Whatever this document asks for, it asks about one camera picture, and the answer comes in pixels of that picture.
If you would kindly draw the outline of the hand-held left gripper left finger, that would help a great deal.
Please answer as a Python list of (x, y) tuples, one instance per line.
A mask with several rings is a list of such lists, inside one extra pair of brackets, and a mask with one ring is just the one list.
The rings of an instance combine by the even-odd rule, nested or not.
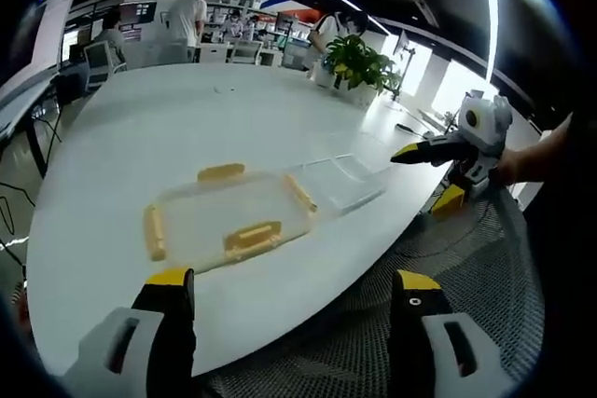
[(73, 397), (189, 397), (194, 318), (194, 270), (154, 274), (79, 341), (62, 384)]

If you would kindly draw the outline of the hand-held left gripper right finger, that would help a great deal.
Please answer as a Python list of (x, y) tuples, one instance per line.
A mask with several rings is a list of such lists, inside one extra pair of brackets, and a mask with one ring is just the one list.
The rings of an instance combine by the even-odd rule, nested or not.
[(390, 307), (392, 397), (508, 397), (515, 388), (500, 349), (454, 312), (439, 283), (398, 270)]

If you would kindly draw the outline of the person's right hand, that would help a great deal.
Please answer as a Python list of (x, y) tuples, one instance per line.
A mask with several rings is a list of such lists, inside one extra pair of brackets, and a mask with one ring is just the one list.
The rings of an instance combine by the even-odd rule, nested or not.
[(493, 177), (501, 185), (528, 182), (527, 151), (506, 148), (493, 170)]

